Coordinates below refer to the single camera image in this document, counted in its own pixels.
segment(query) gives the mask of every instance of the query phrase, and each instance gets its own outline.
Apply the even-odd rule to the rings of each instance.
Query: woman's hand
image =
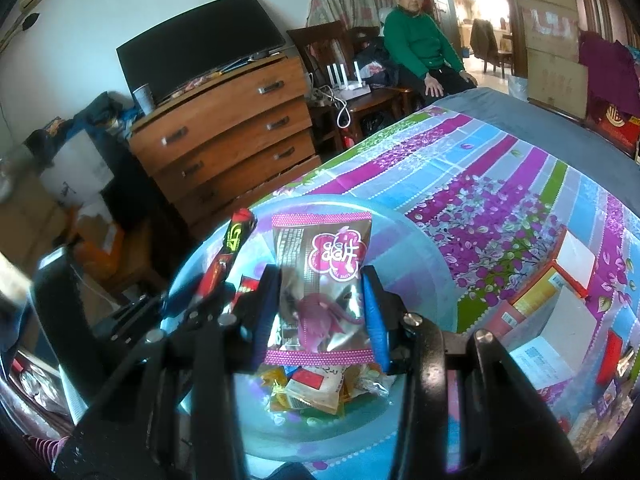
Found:
[[[473,77],[469,72],[467,72],[466,70],[461,70],[460,71],[460,77],[462,79],[464,79],[465,81],[469,81],[470,83],[473,83],[474,85],[478,86],[478,81],[476,81],[476,78]]]
[[[426,88],[427,95],[431,95],[433,97],[444,96],[444,88],[442,87],[440,82],[429,74],[427,74],[424,78],[424,86]]]

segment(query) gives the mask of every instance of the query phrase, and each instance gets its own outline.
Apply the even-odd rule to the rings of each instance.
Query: metal screw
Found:
[[[218,316],[218,324],[220,326],[233,326],[238,321],[238,318],[231,312],[225,312]]]
[[[491,343],[494,340],[494,335],[488,330],[478,330],[476,339],[481,343]]]
[[[147,343],[157,343],[158,341],[162,340],[165,335],[166,332],[164,330],[162,330],[161,328],[155,328],[153,330],[149,330],[149,332],[146,333],[145,341]]]
[[[423,321],[422,316],[420,314],[416,314],[415,312],[409,312],[407,314],[404,314],[404,317],[402,318],[402,320],[408,326],[413,326],[413,327],[420,326]]]

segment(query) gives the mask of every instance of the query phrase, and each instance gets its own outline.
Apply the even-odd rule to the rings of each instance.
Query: wooden dresser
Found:
[[[191,90],[133,124],[130,148],[199,239],[320,164],[302,63],[283,54]]]

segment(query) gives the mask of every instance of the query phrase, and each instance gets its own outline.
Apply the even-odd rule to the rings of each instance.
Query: flat screen tv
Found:
[[[149,84],[156,102],[215,68],[285,43],[258,0],[215,0],[117,48],[129,90]]]

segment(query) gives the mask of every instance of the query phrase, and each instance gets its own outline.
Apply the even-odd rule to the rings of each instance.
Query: green sweater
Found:
[[[447,38],[426,14],[411,16],[395,9],[386,17],[384,34],[391,59],[420,79],[429,70],[442,68],[445,61],[456,72],[465,69]]]

